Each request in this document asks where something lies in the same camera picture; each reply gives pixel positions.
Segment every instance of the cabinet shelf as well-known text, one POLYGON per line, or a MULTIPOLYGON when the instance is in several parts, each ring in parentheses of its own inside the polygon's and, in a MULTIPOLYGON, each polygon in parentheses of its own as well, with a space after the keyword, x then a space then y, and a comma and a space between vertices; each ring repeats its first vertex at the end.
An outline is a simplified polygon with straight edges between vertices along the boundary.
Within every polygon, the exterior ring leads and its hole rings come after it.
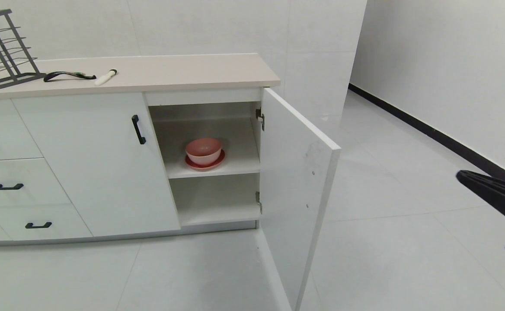
POLYGON ((169 179, 260 172, 260 160, 250 118, 154 122, 169 179), (221 141, 224 162, 211 171, 195 171, 185 163, 185 146, 201 137, 221 141))
POLYGON ((258 175, 172 179, 170 187, 182 226, 258 220, 258 175))

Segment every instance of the cabinet handle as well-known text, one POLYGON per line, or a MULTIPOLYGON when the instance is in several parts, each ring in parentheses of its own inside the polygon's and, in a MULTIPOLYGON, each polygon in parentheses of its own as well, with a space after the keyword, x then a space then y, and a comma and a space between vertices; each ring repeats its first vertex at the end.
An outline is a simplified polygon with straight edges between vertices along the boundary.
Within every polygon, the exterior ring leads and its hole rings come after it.
POLYGON ((134 114, 134 116, 131 117, 131 121, 134 123, 135 133, 137 134, 137 138, 139 138, 139 143, 145 144, 145 142, 147 140, 143 136, 141 136, 141 132, 139 131, 139 126, 137 125, 137 122, 139 121, 139 117, 136 114, 134 114))
POLYGON ((26 229, 42 229, 42 228, 49 228, 53 223, 50 221, 47 221, 43 226, 34 226, 33 222, 28 222, 26 224, 26 229))
POLYGON ((24 184, 16 184, 14 187, 3 187, 3 185, 0 184, 0 190, 20 190, 24 184))

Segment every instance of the open cabinet door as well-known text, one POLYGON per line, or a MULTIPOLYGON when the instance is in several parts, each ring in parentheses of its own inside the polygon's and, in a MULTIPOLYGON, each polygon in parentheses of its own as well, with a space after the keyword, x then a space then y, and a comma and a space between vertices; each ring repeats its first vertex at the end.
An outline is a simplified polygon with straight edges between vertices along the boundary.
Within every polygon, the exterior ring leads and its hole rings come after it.
POLYGON ((262 114, 260 226, 298 311, 341 148, 268 88, 262 114))

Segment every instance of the metal dish rack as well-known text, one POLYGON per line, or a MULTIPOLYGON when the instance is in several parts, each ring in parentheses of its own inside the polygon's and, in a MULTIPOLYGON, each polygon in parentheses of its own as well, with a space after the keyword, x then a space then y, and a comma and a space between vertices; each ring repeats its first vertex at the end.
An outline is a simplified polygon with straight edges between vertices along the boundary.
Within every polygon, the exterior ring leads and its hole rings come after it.
POLYGON ((0 18, 4 17, 8 26, 0 28, 0 72, 7 71, 8 77, 0 78, 0 89, 17 85, 24 82, 42 79, 45 73, 40 73, 33 61, 36 57, 29 55, 28 49, 22 41, 25 37, 20 37, 18 30, 20 27, 14 26, 9 14, 10 9, 0 10, 0 18), (22 73, 19 66, 23 63, 30 63, 33 67, 32 72, 22 73))

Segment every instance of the countertop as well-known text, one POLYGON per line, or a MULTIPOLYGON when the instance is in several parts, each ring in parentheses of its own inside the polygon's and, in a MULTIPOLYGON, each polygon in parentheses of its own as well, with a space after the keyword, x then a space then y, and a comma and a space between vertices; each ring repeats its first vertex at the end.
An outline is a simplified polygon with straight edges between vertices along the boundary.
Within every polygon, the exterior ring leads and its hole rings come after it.
MULTIPOLYGON (((278 86, 280 79, 258 54, 174 55, 154 57, 100 57, 36 61, 39 71, 80 71, 100 77, 110 69, 118 74, 102 86, 94 80, 61 75, 0 90, 0 99, 104 94, 121 92, 234 89, 278 86)), ((22 69, 31 69, 27 65, 22 69)))

